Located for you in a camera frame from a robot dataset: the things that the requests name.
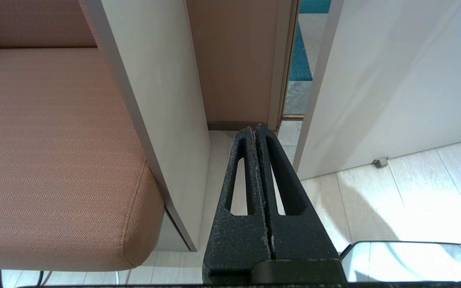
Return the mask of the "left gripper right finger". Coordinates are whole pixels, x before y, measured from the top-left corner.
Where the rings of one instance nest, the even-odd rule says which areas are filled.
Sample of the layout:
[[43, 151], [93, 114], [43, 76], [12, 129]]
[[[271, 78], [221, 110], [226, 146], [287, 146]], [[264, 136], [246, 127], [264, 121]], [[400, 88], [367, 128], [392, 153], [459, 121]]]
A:
[[256, 127], [267, 235], [273, 259], [340, 259], [276, 135]]

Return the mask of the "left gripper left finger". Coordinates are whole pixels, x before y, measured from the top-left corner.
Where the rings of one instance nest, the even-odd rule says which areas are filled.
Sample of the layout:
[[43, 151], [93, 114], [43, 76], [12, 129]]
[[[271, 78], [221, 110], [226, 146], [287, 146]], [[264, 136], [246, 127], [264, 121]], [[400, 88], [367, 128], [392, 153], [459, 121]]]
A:
[[[254, 266], [271, 258], [255, 130], [239, 131], [229, 155], [202, 263], [203, 282], [251, 282]], [[247, 215], [231, 212], [239, 160], [245, 161]]]

